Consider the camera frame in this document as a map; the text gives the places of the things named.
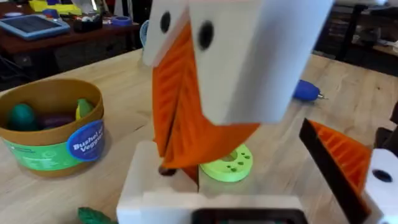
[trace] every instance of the orange ridged plastic piece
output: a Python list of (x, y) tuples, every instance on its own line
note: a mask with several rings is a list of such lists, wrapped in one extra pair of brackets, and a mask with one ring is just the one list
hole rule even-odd
[(371, 150), (338, 131), (314, 121), (310, 122), (329, 155), (360, 197), (368, 173)]
[(227, 156), (259, 126), (215, 126), (203, 116), (189, 22), (153, 71), (152, 99), (155, 141), (167, 168)]

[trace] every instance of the blue pen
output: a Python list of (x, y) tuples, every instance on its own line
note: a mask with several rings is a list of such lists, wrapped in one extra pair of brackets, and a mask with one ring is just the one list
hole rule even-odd
[(316, 99), (326, 99), (318, 87), (304, 80), (298, 81), (293, 97), (302, 101), (314, 101)]

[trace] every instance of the toy bucket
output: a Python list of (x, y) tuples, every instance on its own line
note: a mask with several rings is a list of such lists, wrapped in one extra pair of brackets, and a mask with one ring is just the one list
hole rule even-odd
[[(41, 131), (7, 128), (10, 112), (19, 103), (37, 116), (75, 114), (78, 99), (93, 110), (74, 122)], [(76, 173), (97, 160), (104, 148), (103, 100), (100, 90), (81, 80), (53, 79), (29, 83), (0, 96), (0, 136), (18, 163), (42, 177)]]

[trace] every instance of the tablet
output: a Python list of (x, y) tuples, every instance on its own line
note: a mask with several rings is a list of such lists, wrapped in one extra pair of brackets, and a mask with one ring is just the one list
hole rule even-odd
[(26, 15), (0, 19), (0, 27), (25, 40), (37, 40), (69, 32), (70, 26), (41, 15)]

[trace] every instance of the tablet screen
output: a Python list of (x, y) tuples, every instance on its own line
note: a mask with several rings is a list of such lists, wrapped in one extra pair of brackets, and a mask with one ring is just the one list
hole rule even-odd
[(16, 29), (19, 29), (26, 33), (31, 33), (31, 32), (36, 32), (36, 31), (41, 31), (61, 26), (54, 22), (50, 22), (46, 19), (40, 18), (38, 16), (16, 17), (14, 19), (5, 20), (3, 21), (3, 23), (13, 26)]

